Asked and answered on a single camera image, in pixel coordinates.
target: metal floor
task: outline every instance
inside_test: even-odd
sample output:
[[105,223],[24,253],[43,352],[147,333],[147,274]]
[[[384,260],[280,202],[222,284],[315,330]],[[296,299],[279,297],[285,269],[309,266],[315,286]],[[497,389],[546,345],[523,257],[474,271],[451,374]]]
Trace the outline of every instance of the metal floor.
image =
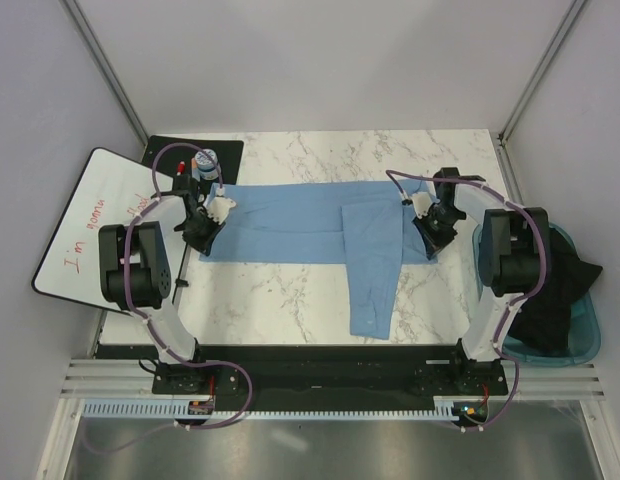
[[[165,421],[83,420],[112,448]],[[169,429],[100,457],[75,445],[67,480],[601,479],[578,405],[522,404],[484,433],[426,422],[244,421]]]

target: whiteboard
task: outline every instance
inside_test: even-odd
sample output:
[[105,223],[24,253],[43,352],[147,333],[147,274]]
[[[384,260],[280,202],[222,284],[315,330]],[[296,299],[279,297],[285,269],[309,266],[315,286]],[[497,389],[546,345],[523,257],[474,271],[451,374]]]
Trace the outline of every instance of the whiteboard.
[[[130,223],[154,194],[151,170],[116,153],[98,148],[92,151],[77,186],[43,259],[32,280],[38,293],[72,300],[108,310],[120,311],[116,303],[107,302],[101,294],[99,280],[99,228],[110,224]],[[157,173],[161,190],[170,190],[172,179]],[[185,218],[175,218],[174,227]],[[168,263],[174,280],[185,254],[186,244],[180,232],[165,228],[162,233]]]

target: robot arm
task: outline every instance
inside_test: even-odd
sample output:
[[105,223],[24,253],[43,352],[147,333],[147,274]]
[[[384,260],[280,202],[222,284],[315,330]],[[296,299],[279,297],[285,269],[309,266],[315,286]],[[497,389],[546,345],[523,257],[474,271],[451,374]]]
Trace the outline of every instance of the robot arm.
[[[483,181],[476,176],[462,177],[456,168],[443,168],[434,177],[449,179],[448,182],[455,179]],[[523,304],[523,301],[514,304],[512,300],[530,291],[539,279],[538,246],[523,216],[481,189],[462,183],[440,183],[436,194],[436,202],[432,202],[428,194],[412,197],[417,212],[413,223],[423,237],[428,258],[454,240],[457,234],[454,225],[458,220],[470,215],[482,225],[478,268],[483,290],[470,327],[459,342],[462,347],[459,354],[462,362],[492,362],[499,358],[495,348],[500,347]],[[158,338],[165,343],[161,345],[153,339],[160,360],[175,363],[176,360],[167,354],[166,346],[179,357],[191,359],[197,343],[168,298],[173,282],[162,232],[170,228],[182,231],[182,238],[189,246],[209,255],[212,242],[224,227],[234,202],[220,195],[207,207],[197,206],[198,184],[189,175],[176,177],[173,190],[162,196],[160,204],[144,222],[133,227],[131,294],[132,304],[149,317]],[[185,221],[174,227],[183,219],[184,208]],[[549,263],[547,213],[541,208],[525,211],[539,228]],[[123,285],[125,234],[123,225],[103,227],[99,231],[99,249],[102,293],[106,300],[128,311]]]
[[[225,226],[230,209],[236,205],[223,196],[223,191],[218,191],[206,207],[197,206],[198,194],[198,182],[190,175],[175,177],[172,190],[162,193],[161,202],[144,216],[143,223],[132,227],[132,304],[145,315],[140,320],[146,324],[152,322],[156,337],[151,338],[159,351],[159,359],[167,364],[178,363],[168,354],[168,349],[182,359],[191,360],[197,341],[184,327],[170,298],[175,282],[168,264],[164,233],[183,232],[186,244],[210,255],[214,239]],[[123,276],[127,228],[130,227],[107,225],[99,230],[101,292],[107,301],[116,303],[123,311],[129,311]]]
[[[480,177],[462,177],[456,168],[443,168],[434,177],[483,181]],[[523,216],[481,189],[467,184],[440,183],[436,194],[438,201],[430,202],[427,211],[423,197],[413,197],[417,212],[413,223],[423,237],[428,258],[452,242],[457,234],[454,224],[466,215],[482,226],[478,269],[483,289],[461,345],[466,359],[490,362],[499,358],[495,348],[500,348],[524,303],[513,304],[512,300],[532,290],[539,279],[538,245]],[[549,265],[548,214],[542,208],[524,210],[539,228]]]

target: red handwritten text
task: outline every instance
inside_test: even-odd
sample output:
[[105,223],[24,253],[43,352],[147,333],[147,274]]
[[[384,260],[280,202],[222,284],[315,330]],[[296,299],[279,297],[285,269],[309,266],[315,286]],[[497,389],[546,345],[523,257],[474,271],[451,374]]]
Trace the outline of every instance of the red handwritten text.
[[101,216],[101,209],[105,205],[105,201],[99,200],[97,204],[94,206],[92,210],[92,215],[90,216],[90,223],[86,224],[86,228],[90,230],[97,230],[99,228],[99,217]]
[[132,217],[134,217],[135,215],[140,213],[141,210],[146,208],[148,206],[148,202],[150,201],[149,198],[143,197],[143,196],[139,195],[138,193],[135,193],[134,195],[135,195],[135,197],[139,198],[139,204],[137,205],[136,208],[130,207],[130,208],[128,208],[128,210],[126,210],[126,213],[129,213]]
[[67,258],[63,259],[63,265],[74,265],[74,267],[77,269],[77,273],[79,272],[79,259],[77,258],[74,262],[68,260]]

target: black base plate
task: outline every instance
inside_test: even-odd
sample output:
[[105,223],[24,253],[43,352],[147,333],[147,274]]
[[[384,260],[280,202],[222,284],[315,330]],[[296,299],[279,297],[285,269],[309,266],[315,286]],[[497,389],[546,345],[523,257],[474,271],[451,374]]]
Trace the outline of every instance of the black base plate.
[[[104,347],[98,358],[147,356],[154,347]],[[474,364],[455,375],[449,363],[457,347],[441,346],[200,346],[198,361],[225,360],[245,368],[254,385],[251,411],[430,410],[434,396],[507,395],[503,368]],[[166,383],[159,374],[153,393],[208,394],[214,377],[216,408],[240,409],[247,382],[231,368],[185,369],[190,378]]]

